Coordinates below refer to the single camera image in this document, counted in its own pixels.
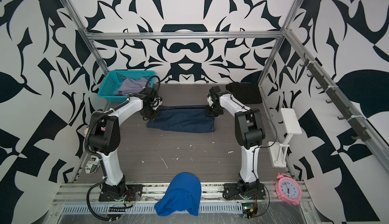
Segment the pink alarm clock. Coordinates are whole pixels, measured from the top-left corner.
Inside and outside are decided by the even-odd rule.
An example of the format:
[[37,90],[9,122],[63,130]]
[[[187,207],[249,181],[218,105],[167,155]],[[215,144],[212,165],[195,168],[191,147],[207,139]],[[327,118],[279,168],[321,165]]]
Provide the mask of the pink alarm clock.
[[277,179],[279,179],[279,181],[275,184],[275,192],[277,193],[278,198],[287,203],[298,205],[302,192],[297,181],[284,173],[278,174]]

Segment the black mounting plate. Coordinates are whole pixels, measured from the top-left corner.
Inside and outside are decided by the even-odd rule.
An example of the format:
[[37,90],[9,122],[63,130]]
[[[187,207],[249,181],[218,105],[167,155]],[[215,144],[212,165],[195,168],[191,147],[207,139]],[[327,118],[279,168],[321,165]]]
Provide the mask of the black mounting plate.
[[[265,199],[266,192],[265,188],[263,187],[263,184],[259,184],[257,190],[248,194],[247,197],[250,197],[250,199],[254,199],[255,194],[258,195],[258,199]],[[226,200],[245,199],[241,197],[240,189],[237,183],[225,183],[223,195],[227,197],[225,197]]]
[[[128,190],[131,190],[131,197],[126,199],[126,201],[133,201],[136,195],[142,196],[143,185],[142,184],[126,184]],[[100,202],[102,201],[115,201],[112,197],[109,196],[108,192],[100,193],[98,198]]]

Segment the black garment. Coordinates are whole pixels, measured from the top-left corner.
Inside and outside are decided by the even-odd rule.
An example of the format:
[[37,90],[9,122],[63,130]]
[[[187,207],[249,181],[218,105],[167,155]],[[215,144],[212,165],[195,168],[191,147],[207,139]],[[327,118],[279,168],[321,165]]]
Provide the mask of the black garment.
[[147,128],[188,133],[215,132],[213,117],[207,117],[205,106],[159,106],[156,120],[149,120]]
[[226,89],[234,94],[243,104],[262,103],[262,97],[257,83],[242,84],[233,82],[226,85]]

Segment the folded blue garment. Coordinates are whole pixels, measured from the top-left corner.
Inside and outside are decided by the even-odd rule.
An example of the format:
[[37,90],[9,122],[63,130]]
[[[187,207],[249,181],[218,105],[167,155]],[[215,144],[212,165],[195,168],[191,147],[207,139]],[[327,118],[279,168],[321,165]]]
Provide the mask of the folded blue garment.
[[190,173],[175,176],[163,198],[154,206],[157,215],[167,216],[175,211],[187,210],[198,216],[201,199],[201,184],[198,178]]
[[205,105],[201,106],[160,106],[159,115],[149,120],[147,128],[188,133],[215,132],[213,117],[207,117]]

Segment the dark blue denim fabric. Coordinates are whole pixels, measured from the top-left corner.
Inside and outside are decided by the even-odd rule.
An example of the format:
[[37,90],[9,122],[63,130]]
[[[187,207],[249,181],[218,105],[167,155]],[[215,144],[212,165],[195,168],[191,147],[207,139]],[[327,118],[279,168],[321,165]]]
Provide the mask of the dark blue denim fabric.
[[149,120],[146,127],[188,133],[215,132],[215,118],[207,117],[205,105],[160,106],[156,120]]

